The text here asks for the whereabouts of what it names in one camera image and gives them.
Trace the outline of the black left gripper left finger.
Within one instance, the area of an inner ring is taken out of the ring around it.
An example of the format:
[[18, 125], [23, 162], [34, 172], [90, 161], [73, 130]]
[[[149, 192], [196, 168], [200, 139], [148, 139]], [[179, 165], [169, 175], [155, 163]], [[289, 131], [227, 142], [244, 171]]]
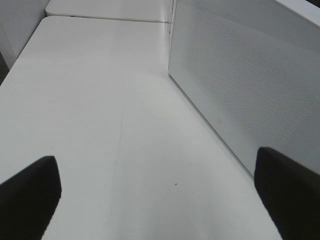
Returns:
[[58, 164], [44, 156], [0, 185], [0, 238], [40, 240], [62, 194]]

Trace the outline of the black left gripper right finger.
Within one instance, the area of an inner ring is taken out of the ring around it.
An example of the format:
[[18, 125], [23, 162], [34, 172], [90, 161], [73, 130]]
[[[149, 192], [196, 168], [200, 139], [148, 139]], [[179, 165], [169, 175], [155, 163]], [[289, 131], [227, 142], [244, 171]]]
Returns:
[[282, 239], [320, 238], [319, 174], [270, 147], [260, 147], [254, 186]]

